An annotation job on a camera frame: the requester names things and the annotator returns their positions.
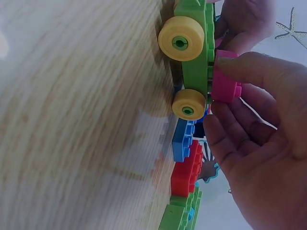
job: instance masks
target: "pink building block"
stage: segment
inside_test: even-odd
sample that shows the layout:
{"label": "pink building block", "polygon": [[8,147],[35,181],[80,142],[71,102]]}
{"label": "pink building block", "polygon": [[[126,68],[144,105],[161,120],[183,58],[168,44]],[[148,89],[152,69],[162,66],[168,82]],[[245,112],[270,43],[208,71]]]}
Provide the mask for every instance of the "pink building block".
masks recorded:
{"label": "pink building block", "polygon": [[230,51],[217,50],[213,69],[211,98],[215,101],[231,103],[235,98],[241,96],[241,83],[237,83],[228,78],[219,70],[217,67],[217,59],[219,57],[236,58],[238,54]]}

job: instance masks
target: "plastic toy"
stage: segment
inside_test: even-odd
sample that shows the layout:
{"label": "plastic toy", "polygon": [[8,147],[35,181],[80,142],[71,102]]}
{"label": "plastic toy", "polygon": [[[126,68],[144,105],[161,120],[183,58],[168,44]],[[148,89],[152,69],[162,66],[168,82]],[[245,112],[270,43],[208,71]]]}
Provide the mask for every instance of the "plastic toy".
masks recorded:
{"label": "plastic toy", "polygon": [[[216,0],[177,0],[174,17],[166,21],[159,36],[161,50],[170,58],[181,61],[184,88],[175,95],[172,109],[181,119],[194,121],[201,119],[205,109],[211,104],[211,89],[214,63],[214,4]],[[218,73],[214,95],[221,96],[219,89],[228,87],[228,82]],[[223,97],[233,90],[233,85]]]}
{"label": "plastic toy", "polygon": [[211,97],[213,100],[231,103],[234,98],[241,96],[241,83],[237,83],[234,80],[226,77],[217,67],[217,59],[219,57],[236,58],[238,55],[233,52],[217,50],[216,60],[213,70],[213,85]]}
{"label": "plastic toy", "polygon": [[159,230],[194,230],[202,192],[198,187],[188,197],[171,196]]}
{"label": "plastic toy", "polygon": [[198,140],[193,140],[190,147],[190,156],[185,158],[184,162],[175,164],[171,176],[171,194],[173,196],[187,197],[193,193],[198,175],[202,166],[202,146]]}
{"label": "plastic toy", "polygon": [[172,140],[173,156],[175,162],[183,162],[190,155],[190,145],[195,131],[194,121],[179,119]]}

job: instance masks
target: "wood grain surface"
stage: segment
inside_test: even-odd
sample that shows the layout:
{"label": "wood grain surface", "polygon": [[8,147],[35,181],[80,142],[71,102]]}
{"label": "wood grain surface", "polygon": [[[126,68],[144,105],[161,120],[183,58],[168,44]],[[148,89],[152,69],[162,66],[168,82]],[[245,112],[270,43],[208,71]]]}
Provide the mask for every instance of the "wood grain surface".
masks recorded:
{"label": "wood grain surface", "polygon": [[158,228],[177,120],[157,34],[172,4],[0,2],[1,230]]}

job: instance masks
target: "toy wheel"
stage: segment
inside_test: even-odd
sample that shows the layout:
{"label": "toy wheel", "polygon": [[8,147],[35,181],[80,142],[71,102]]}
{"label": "toy wheel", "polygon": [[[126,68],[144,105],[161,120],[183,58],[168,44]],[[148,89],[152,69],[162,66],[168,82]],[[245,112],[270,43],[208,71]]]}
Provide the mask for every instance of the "toy wheel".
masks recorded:
{"label": "toy wheel", "polygon": [[181,119],[195,121],[205,113],[205,97],[196,90],[180,90],[172,105],[173,112]]}
{"label": "toy wheel", "polygon": [[202,52],[205,34],[192,18],[175,16],[166,21],[158,43],[167,56],[177,61],[190,61]]}

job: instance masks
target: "blue building block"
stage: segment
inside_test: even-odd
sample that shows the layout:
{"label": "blue building block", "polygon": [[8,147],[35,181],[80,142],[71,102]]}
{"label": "blue building block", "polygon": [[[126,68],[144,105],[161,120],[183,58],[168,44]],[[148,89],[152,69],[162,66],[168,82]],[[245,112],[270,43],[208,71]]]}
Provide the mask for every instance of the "blue building block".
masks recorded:
{"label": "blue building block", "polygon": [[186,121],[179,118],[172,141],[175,162],[183,162],[185,157],[189,157],[189,147],[192,144],[195,123],[196,121]]}
{"label": "blue building block", "polygon": [[206,109],[205,114],[203,115],[203,117],[202,117],[201,119],[197,120],[196,123],[203,122],[204,117],[205,117],[206,115],[208,115],[208,111],[209,111],[209,108]]}

